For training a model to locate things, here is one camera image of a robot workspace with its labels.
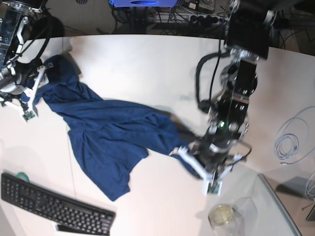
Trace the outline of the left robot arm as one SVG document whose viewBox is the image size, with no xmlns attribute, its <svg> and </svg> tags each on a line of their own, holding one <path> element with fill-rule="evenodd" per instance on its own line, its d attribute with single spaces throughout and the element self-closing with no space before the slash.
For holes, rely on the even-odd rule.
<svg viewBox="0 0 315 236">
<path fill-rule="evenodd" d="M 261 0 L 231 0 L 225 15 L 225 40 L 219 42 L 216 53 L 201 58 L 195 73 L 195 91 L 199 93 L 203 65 L 212 58 L 231 58 L 220 74 L 220 92 L 197 102 L 208 116 L 208 128 L 188 147 L 173 150 L 202 180 L 204 195 L 219 195 L 223 177 L 247 159 L 247 154 L 231 154 L 230 150 L 235 145 L 250 147 L 243 140 L 249 126 L 250 96 L 258 83 L 257 62 L 268 57 L 276 11 Z"/>
</svg>

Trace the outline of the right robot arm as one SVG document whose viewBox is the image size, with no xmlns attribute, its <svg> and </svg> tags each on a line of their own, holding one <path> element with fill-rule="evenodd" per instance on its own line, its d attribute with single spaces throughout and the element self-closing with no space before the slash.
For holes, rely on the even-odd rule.
<svg viewBox="0 0 315 236">
<path fill-rule="evenodd" d="M 25 122 L 38 116 L 34 104 L 37 90 L 48 83 L 41 60 L 52 36 L 52 16 L 44 0 L 0 2 L 0 105 L 20 113 Z M 43 34 L 46 38 L 30 62 L 18 60 Z"/>
</svg>

